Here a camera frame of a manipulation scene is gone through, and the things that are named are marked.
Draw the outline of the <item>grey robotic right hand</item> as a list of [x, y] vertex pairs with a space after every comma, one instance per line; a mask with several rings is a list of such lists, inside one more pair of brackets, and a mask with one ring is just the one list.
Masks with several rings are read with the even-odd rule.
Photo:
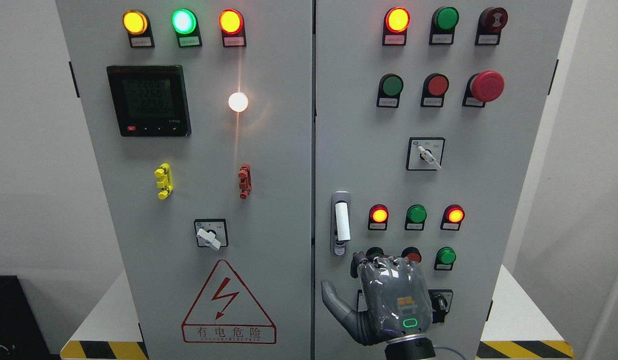
[[427, 332], [432, 306], [418, 262], [357, 251], [351, 269], [351, 276], [361, 281], [366, 310], [353, 310], [331, 281], [323, 280], [321, 286], [324, 305], [354, 341], [374, 346]]

